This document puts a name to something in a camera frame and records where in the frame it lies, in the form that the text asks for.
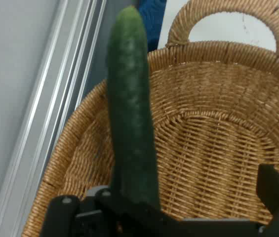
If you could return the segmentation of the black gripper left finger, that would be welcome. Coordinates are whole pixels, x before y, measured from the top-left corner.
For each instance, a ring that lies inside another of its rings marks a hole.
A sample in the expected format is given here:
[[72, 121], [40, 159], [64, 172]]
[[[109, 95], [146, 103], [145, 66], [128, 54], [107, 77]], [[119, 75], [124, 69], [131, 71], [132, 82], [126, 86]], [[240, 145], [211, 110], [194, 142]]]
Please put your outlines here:
[[178, 222], [160, 210], [101, 189], [84, 200], [74, 195], [53, 198], [40, 236], [173, 237], [178, 233]]

